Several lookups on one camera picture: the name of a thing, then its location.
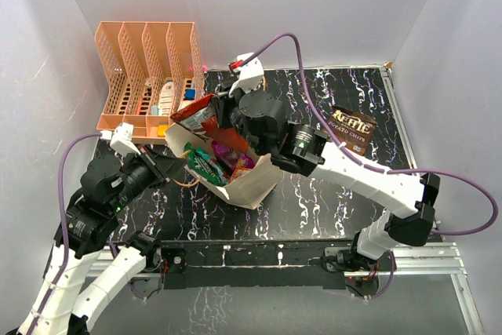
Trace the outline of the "orange chips bag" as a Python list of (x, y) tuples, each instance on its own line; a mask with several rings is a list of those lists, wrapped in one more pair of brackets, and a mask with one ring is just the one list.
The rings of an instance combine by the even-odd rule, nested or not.
[(172, 113), (170, 120), (203, 140), (215, 140), (226, 147), (246, 153), (249, 145), (234, 128), (224, 129), (218, 126), (215, 107), (211, 103), (214, 97), (214, 94), (209, 94), (195, 100)]

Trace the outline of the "brown paper bag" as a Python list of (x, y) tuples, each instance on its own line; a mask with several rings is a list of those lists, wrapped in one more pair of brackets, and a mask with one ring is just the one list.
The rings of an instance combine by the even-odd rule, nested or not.
[[(200, 147), (211, 157), (214, 156), (211, 148), (213, 140), (203, 140), (174, 122), (166, 130), (165, 138), (167, 146), (177, 158), (183, 156), (186, 143), (191, 143), (194, 147)], [(258, 156), (250, 147), (245, 154), (255, 162), (252, 171), (223, 187), (210, 184), (188, 166), (185, 166), (185, 169), (194, 178), (198, 179), (200, 184), (227, 204), (246, 209), (256, 209), (278, 183), (280, 172), (276, 166), (271, 164), (269, 155)]]

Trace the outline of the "brown Kettle chips bag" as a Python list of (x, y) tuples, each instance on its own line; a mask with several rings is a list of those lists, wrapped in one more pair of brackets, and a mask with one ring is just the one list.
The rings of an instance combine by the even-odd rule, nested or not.
[(377, 128), (374, 118), (344, 107), (331, 107), (332, 113), (326, 120), (329, 129), (339, 144), (349, 151), (363, 156)]

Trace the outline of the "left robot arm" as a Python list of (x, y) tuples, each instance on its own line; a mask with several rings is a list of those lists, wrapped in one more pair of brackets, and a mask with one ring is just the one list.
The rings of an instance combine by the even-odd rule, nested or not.
[(118, 227), (117, 215), (148, 188), (167, 184), (185, 166), (147, 146), (123, 160), (93, 159), (60, 222), (37, 298), (14, 334), (88, 334), (105, 308), (138, 273), (162, 262), (161, 243), (138, 231), (89, 285), (85, 279)]

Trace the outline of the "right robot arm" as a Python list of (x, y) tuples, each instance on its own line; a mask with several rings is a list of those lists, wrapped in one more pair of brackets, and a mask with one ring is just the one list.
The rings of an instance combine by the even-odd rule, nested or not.
[(384, 213), (354, 236), (347, 249), (325, 252), (327, 271), (370, 270), (389, 250), (423, 246), (435, 219), (440, 179), (388, 173), (381, 166), (359, 166), (329, 135), (288, 120), (280, 100), (260, 89), (222, 92), (210, 100), (217, 125), (234, 129), (257, 155), (288, 173), (327, 180), (373, 200)]

